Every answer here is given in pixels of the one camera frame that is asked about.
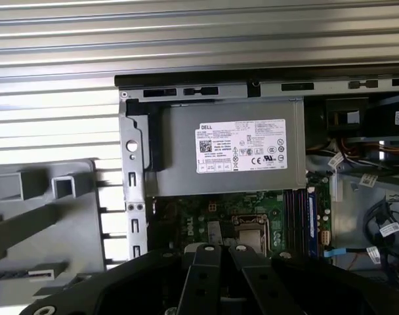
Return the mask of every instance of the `electronic component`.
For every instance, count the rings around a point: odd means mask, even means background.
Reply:
[[[258,253],[268,253],[270,231],[267,215],[236,215],[232,222],[240,243],[251,246]]]
[[[331,232],[321,231],[320,232],[320,242],[322,245],[328,246],[331,243]]]
[[[399,136],[399,95],[384,99],[366,110],[362,127],[365,137]]]
[[[174,222],[176,228],[167,241],[177,248],[198,242],[245,242],[267,256],[285,248],[280,196],[275,191],[156,198],[154,216],[155,221]]]
[[[315,187],[307,188],[308,192],[308,248],[309,255],[313,258],[319,256],[319,244],[318,244],[318,225],[319,222],[316,219],[320,216],[317,215],[317,201]]]

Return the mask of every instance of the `cable label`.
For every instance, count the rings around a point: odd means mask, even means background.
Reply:
[[[379,231],[382,234],[382,236],[385,238],[388,235],[399,232],[399,223],[397,222],[390,223],[382,227]]]
[[[328,165],[329,165],[330,167],[332,167],[333,169],[336,169],[337,166],[338,166],[342,161],[344,161],[344,157],[343,157],[343,155],[342,155],[341,152],[338,152],[337,154],[335,154],[335,155],[330,159],[330,161],[328,162]]]
[[[373,264],[381,264],[381,254],[376,246],[368,247],[366,251],[369,254],[371,261],[373,261]]]
[[[360,185],[373,188],[377,180],[377,175],[364,174],[360,180]]]

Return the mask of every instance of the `metal side panel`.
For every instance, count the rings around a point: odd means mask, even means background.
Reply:
[[[0,1],[0,82],[386,61],[399,1]]]

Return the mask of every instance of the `qr code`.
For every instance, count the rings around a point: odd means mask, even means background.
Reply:
[[[199,151],[201,153],[212,152],[213,146],[211,145],[211,140],[204,140],[199,142]]]

